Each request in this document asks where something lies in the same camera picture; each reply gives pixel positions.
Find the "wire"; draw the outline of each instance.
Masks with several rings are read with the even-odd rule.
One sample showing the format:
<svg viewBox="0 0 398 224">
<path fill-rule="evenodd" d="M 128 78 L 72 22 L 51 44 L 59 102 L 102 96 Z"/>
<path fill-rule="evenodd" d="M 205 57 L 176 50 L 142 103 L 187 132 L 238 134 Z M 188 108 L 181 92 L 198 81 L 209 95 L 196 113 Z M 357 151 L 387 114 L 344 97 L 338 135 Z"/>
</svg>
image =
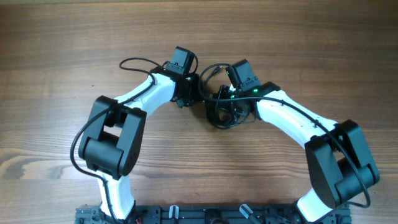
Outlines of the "wire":
<svg viewBox="0 0 398 224">
<path fill-rule="evenodd" d="M 325 128 L 321 123 L 319 123 L 318 120 L 313 119 L 310 115 L 308 115 L 306 112 L 302 111 L 300 108 L 297 108 L 294 105 L 291 105 L 290 103 L 284 101 L 284 100 L 280 100 L 280 99 L 276 99 L 276 98 L 271 98 L 271 97 L 266 97 L 266 96 L 250 96 L 250 97 L 242 97 L 242 98 L 233 98 L 233 99 L 213 99 L 210 98 L 208 96 L 206 96 L 204 94 L 204 92 L 201 89 L 201 83 L 202 83 L 202 78 L 203 75 L 211 68 L 215 67 L 215 66 L 219 66 L 219 65 L 225 65 L 225 66 L 229 66 L 229 64 L 227 63 L 217 63 L 214 65 L 210 65 L 209 67 L 207 67 L 206 69 L 204 69 L 204 71 L 200 74 L 199 76 L 199 81 L 198 81 L 198 92 L 200 94 L 200 96 L 205 100 L 205 101 L 212 101 L 212 102 L 233 102 L 233 101 L 239 101 L 239 100 L 269 100 L 269 101 L 275 101 L 278 103 L 281 103 L 282 105 L 286 105 L 290 108 L 292 108 L 293 110 L 299 112 L 300 114 L 302 114 L 303 116 L 305 116 L 307 119 L 309 119 L 311 122 L 313 122 L 316 126 L 319 126 L 325 133 L 326 135 L 335 143 L 336 148 L 342 152 L 345 156 L 345 158 L 347 158 L 347 161 L 349 162 L 349 165 L 351 166 L 351 168 L 353 169 L 356 178 L 359 181 L 359 184 L 362 188 L 362 191 L 364 193 L 365 199 L 366 199 L 366 204 L 360 204 L 360 203 L 356 203 L 356 202 L 346 202 L 347 204 L 350 205 L 354 205 L 357 207 L 361 207 L 361 208 L 368 208 L 371 204 L 371 198 L 368 192 L 368 189 L 365 186 L 365 183 L 362 179 L 362 177 L 360 176 L 358 169 L 356 168 L 354 162 L 351 160 L 350 156 L 348 155 L 348 153 L 345 151 L 344 147 L 339 143 L 339 141 L 332 135 L 330 134 L 329 130 L 327 130 L 327 128 Z"/>
<path fill-rule="evenodd" d="M 220 105 L 218 103 L 209 103 L 205 102 L 206 106 L 206 117 L 207 120 L 212 124 L 214 127 L 218 129 L 229 129 L 240 124 L 246 124 L 245 122 L 249 117 L 250 113 L 247 113 L 244 118 L 239 121 L 240 117 L 242 116 L 239 113 L 230 113 L 231 117 L 227 120 L 221 120 L 219 115 Z"/>
<path fill-rule="evenodd" d="M 222 69 L 223 67 L 220 65 L 220 66 L 217 66 L 211 73 L 210 73 L 210 75 L 206 78 L 206 80 L 203 82 L 203 86 L 206 86 L 207 85 L 207 83 L 209 82 L 209 80 L 214 76 L 214 75 L 217 75 L 220 71 L 221 71 L 221 69 Z"/>
<path fill-rule="evenodd" d="M 149 59 L 141 58 L 141 57 L 132 57 L 132 58 L 127 58 L 127 59 L 124 59 L 123 61 L 121 61 L 120 64 L 119 64 L 119 68 L 124 69 L 124 70 L 129 70 L 129 71 L 137 71 L 137 72 L 142 72 L 142 71 L 143 71 L 143 70 L 141 70 L 141 69 L 135 69 L 135 68 L 127 69 L 127 68 L 122 67 L 122 64 L 123 64 L 124 62 L 128 62 L 128 61 L 130 61 L 130 60 L 143 60 L 143 61 L 146 61 L 146 62 L 153 63 L 153 64 L 156 65 L 156 66 L 162 67 L 161 65 L 159 65 L 159 64 L 156 63 L 156 62 L 154 62 L 153 60 L 149 60 Z"/>
<path fill-rule="evenodd" d="M 170 61 L 165 61 L 165 62 L 163 63 L 163 65 L 162 65 L 162 67 L 164 68 L 164 66 L 165 66 L 167 63 L 170 63 Z"/>
<path fill-rule="evenodd" d="M 127 58 L 127 59 L 123 60 L 122 62 L 120 62 L 119 68 L 121 68 L 121 69 L 123 69 L 123 70 L 129 70 L 129 71 L 134 71 L 134 72 L 142 72 L 142 73 L 148 74 L 148 76 L 150 76 L 150 77 L 152 78 L 152 82 L 150 83 L 150 85 L 149 85 L 147 88 L 145 88 L 145 89 L 143 89 L 142 91 L 140 91 L 140 92 L 139 92 L 138 94 L 136 94 L 135 96 L 131 97 L 130 99 L 127 99 L 127 100 L 125 100 L 125 101 L 122 101 L 122 102 L 120 102 L 120 103 L 114 105 L 114 106 L 111 106 L 110 108 L 107 108 L 107 109 L 105 109 L 105 110 L 99 112 L 96 116 L 94 116 L 93 118 L 91 118 L 90 120 L 88 120 L 87 123 L 79 130 L 79 132 L 77 133 L 77 135 L 76 135 L 75 138 L 73 139 L 72 145 L 70 146 L 70 160 L 71 160 L 73 166 L 76 168 L 76 170 L 78 170 L 79 172 L 81 172 L 81 173 L 83 173 L 83 174 L 86 174 L 86 175 L 89 175 L 89 176 L 92 176 L 92 177 L 96 177 L 96 178 L 98 178 L 98 179 L 100 179 L 100 180 L 102 181 L 102 183 L 103 183 L 103 185 L 104 185 L 104 189 L 105 189 L 105 196 L 106 196 L 106 201 L 107 201 L 107 203 L 108 203 L 108 209 L 109 209 L 109 212 L 110 212 L 111 217 L 112 217 L 112 219 L 113 219 L 113 222 L 114 222 L 115 224 L 117 224 L 118 221 L 117 221 L 116 216 L 115 216 L 115 214 L 114 214 L 114 212 L 113 212 L 113 209 L 112 209 L 111 200 L 110 200 L 110 196 L 109 196 L 109 189 L 108 189 L 108 185 L 107 185 L 108 181 L 107 181 L 104 177 L 102 177 L 102 176 L 100 176 L 100 175 L 98 175 L 98 174 L 94 174 L 94 173 L 92 173 L 92 172 L 88 172 L 88 171 L 85 171 L 85 170 L 83 170 L 82 168 L 80 168 L 79 165 L 76 163 L 76 160 L 75 160 L 75 148 L 76 148 L 76 144 L 77 144 L 77 141 L 79 140 L 80 136 L 83 134 L 83 132 L 84 132 L 94 121 L 96 121 L 96 120 L 97 120 L 98 118 L 100 118 L 102 115 L 104 115 L 104 114 L 106 114 L 106 113 L 108 113 L 108 112 L 110 112 L 110 111 L 112 111 L 112 110 L 115 110 L 116 108 L 119 108 L 120 106 L 122 106 L 122 105 L 124 105 L 124 104 L 126 104 L 126 103 L 128 103 L 128 102 L 134 101 L 137 97 L 141 96 L 142 94 L 144 94 L 146 91 L 148 91 L 149 89 L 151 89 L 151 88 L 155 85 L 155 77 L 154 77 L 153 74 L 151 74 L 150 72 L 147 72 L 147 71 L 141 70 L 141 69 L 136 69 L 136 68 L 126 68 L 126 67 L 123 67 L 123 66 L 122 66 L 122 64 L 123 64 L 124 62 L 130 61 L 130 60 L 144 60 L 144 61 L 147 61 L 147 62 L 154 63 L 154 64 L 156 64 L 156 65 L 158 65 L 158 66 L 160 66 L 160 65 L 159 65 L 158 63 L 153 62 L 153 61 L 151 61 L 151 60 L 149 60 L 149 59 L 146 59 L 146 58 Z"/>
</svg>

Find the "wooden table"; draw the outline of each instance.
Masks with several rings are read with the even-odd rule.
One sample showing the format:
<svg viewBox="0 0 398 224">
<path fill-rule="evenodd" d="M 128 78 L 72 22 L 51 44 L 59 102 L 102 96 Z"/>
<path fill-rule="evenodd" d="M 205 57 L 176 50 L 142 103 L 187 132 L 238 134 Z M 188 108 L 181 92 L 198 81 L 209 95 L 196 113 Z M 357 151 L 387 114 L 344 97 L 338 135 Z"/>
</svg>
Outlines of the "wooden table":
<svg viewBox="0 0 398 224">
<path fill-rule="evenodd" d="M 177 45 L 198 55 L 198 71 L 246 58 L 263 82 L 305 107 L 359 123 L 381 181 L 369 189 L 371 208 L 354 208 L 353 221 L 395 223 L 397 8 L 393 1 L 0 7 L 1 223 L 72 223 L 75 208 L 100 203 L 96 180 L 69 161 L 71 141 L 98 96 L 123 95 L 146 79 L 120 70 L 122 59 L 162 63 Z M 229 84 L 224 73 L 210 85 L 221 84 Z M 286 134 L 261 121 L 215 129 L 200 103 L 167 103 L 149 117 L 131 173 L 138 205 L 292 203 L 310 187 L 305 153 Z"/>
</svg>

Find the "black joint housing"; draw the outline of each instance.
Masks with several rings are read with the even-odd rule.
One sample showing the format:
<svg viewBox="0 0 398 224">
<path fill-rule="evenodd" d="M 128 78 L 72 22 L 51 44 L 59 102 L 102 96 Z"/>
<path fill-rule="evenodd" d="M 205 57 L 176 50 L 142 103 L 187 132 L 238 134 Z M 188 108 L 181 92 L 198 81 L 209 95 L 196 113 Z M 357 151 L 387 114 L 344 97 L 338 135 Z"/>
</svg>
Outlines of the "black joint housing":
<svg viewBox="0 0 398 224">
<path fill-rule="evenodd" d="M 252 97 L 252 96 L 263 97 L 272 91 L 279 91 L 280 87 L 278 85 L 276 85 L 275 83 L 266 82 L 266 83 L 262 84 L 259 88 L 256 88 L 256 90 L 257 91 L 246 92 L 245 97 Z M 259 120 L 261 120 L 261 117 L 259 114 L 259 110 L 257 108 L 257 102 L 260 100 L 261 99 L 251 101 L 251 106 L 253 108 L 252 113 L 253 113 L 254 117 Z"/>
<path fill-rule="evenodd" d="M 232 66 L 225 68 L 232 85 L 236 89 L 240 89 L 243 92 L 252 90 L 255 87 L 261 85 L 260 80 L 254 75 L 254 72 L 246 59 Z"/>
<path fill-rule="evenodd" d="M 189 74 L 194 58 L 194 53 L 177 46 L 172 60 L 166 64 L 166 69 L 186 77 Z"/>
<path fill-rule="evenodd" d="M 358 124 L 349 119 L 337 124 L 330 134 L 339 139 L 366 188 L 378 183 L 379 171 Z M 347 158 L 337 161 L 334 151 L 334 142 L 326 134 L 312 137 L 305 143 L 312 187 L 321 201 L 330 208 L 339 207 L 363 191 Z"/>
<path fill-rule="evenodd" d="M 100 96 L 94 102 L 90 117 L 93 118 L 118 101 Z M 79 157 L 87 168 L 107 173 L 113 179 L 128 175 L 137 162 L 147 113 L 139 108 L 121 106 L 102 115 L 83 133 L 79 146 Z M 122 128 L 120 137 L 104 131 L 104 126 Z"/>
</svg>

